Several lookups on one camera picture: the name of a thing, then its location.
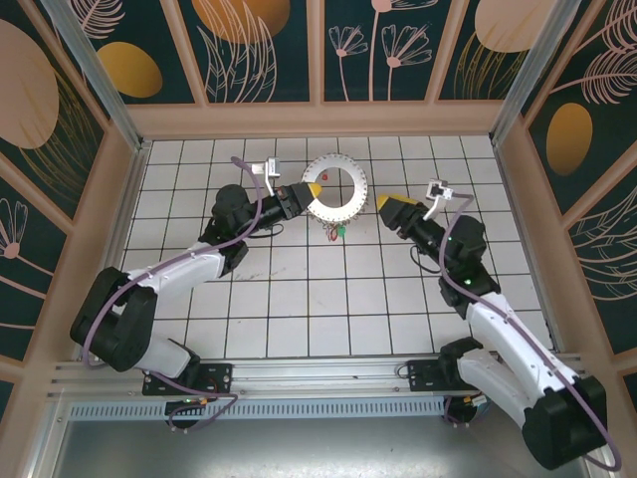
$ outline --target white ring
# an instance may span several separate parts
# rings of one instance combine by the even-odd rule
[[[347,204],[340,207],[328,207],[320,202],[320,196],[308,208],[311,215],[323,222],[341,224],[353,219],[365,206],[367,200],[367,178],[362,168],[344,154],[326,154],[315,159],[303,174],[304,182],[317,182],[319,175],[330,168],[347,172],[354,183],[354,193]]]

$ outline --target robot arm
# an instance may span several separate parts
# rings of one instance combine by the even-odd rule
[[[378,213],[385,224],[402,239],[412,240],[421,254],[438,262],[445,229],[435,223],[436,209],[444,207],[451,192],[443,181],[432,181],[429,209],[414,199],[379,196]],[[601,383],[593,376],[581,378],[549,352],[527,329],[509,305],[501,289],[489,275],[481,257],[487,248],[485,226],[471,216],[461,216],[447,240],[446,272],[477,298],[507,313],[503,318],[487,305],[459,293],[440,278],[440,292],[448,306],[467,320],[474,331],[489,338],[501,363],[483,350],[473,338],[461,339],[441,348],[439,366],[448,381],[461,380],[487,395],[521,428],[525,443],[545,468],[554,469],[605,444],[583,408],[575,401],[559,372],[584,398],[606,426],[606,397]],[[510,322],[516,321],[532,347]],[[537,350],[547,357],[550,366]]]
[[[264,168],[267,177],[268,172],[272,172],[268,169],[270,163],[268,161]],[[301,215],[319,194],[318,184],[304,182],[272,190],[272,195],[263,199],[254,232]],[[244,241],[209,252],[204,249],[240,236],[254,221],[256,212],[257,203],[249,201],[243,187],[230,184],[221,188],[204,233],[181,259],[128,272],[107,268],[98,274],[72,325],[71,339],[83,345],[106,301],[126,283],[148,276],[115,302],[120,309],[107,311],[91,342],[91,352],[117,371],[131,368],[154,371],[190,387],[198,374],[199,356],[152,333],[157,297],[161,294],[162,300],[170,300],[234,270],[248,252]],[[166,266],[160,273],[148,275],[163,263]]]

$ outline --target grid floor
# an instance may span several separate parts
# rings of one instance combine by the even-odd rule
[[[154,330],[204,359],[412,355],[437,352],[472,333],[444,303],[437,277],[410,259],[410,244],[379,223],[374,197],[424,199],[440,177],[475,194],[469,214],[487,227],[483,258],[520,318],[549,348],[552,342],[533,287],[493,150],[486,136],[302,137],[156,141],[135,207],[123,270],[144,267],[191,246],[205,227],[217,190],[252,186],[230,163],[275,155],[283,183],[300,180],[308,161],[348,154],[365,170],[369,203],[328,242],[315,220],[285,223],[274,238],[250,239],[250,252],[227,277],[158,302]],[[320,199],[347,200],[350,178],[331,171]],[[254,189],[248,190],[252,199]],[[458,203],[448,205],[451,217]],[[444,214],[437,219],[446,225]],[[433,262],[427,264],[436,269]],[[490,344],[484,338],[478,340]]]

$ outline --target enclosure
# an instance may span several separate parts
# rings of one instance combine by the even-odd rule
[[[636,32],[635,0],[5,0],[2,476],[613,476],[543,470],[500,410],[448,427],[446,393],[396,373],[463,337],[495,351],[378,214],[381,194],[429,204],[432,178],[475,196],[487,271],[546,348],[602,382],[637,475]],[[139,370],[79,363],[71,325],[99,271],[190,247],[227,184],[256,198],[232,156],[276,157],[281,186],[331,153],[367,185],[343,230],[305,212],[248,239],[230,274],[159,298],[155,333],[234,367],[240,400],[201,432],[221,450],[204,459]],[[354,191],[338,169],[317,182],[329,206]]]

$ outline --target flower illustration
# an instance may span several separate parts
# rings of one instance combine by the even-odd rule
[[[338,55],[338,64],[340,66],[340,82],[342,83],[342,92],[345,95],[345,101],[349,101],[347,95],[347,87],[345,85],[345,74],[342,68],[342,59],[351,55],[358,55],[367,51],[367,43],[363,42],[364,37],[360,31],[360,26],[345,27],[342,32],[338,27],[329,29],[329,39],[334,46],[334,50]]]
[[[387,99],[391,100],[391,78],[394,68],[418,65],[431,60],[431,50],[426,50],[429,44],[427,27],[404,27],[396,38],[396,26],[382,29],[382,47],[387,57],[389,67],[389,81],[387,84]]]
[[[20,241],[27,227],[29,209],[16,201],[13,214],[9,201],[0,199],[0,257],[15,259],[20,254]]]
[[[371,0],[371,6],[375,10],[369,54],[369,100],[371,102],[374,101],[374,52],[376,49],[378,17],[381,13],[391,12],[392,10],[417,10],[419,8],[432,7],[437,3],[438,0]]]
[[[391,10],[416,10],[431,7],[437,3],[438,0],[371,0],[371,6],[378,13],[386,13]]]

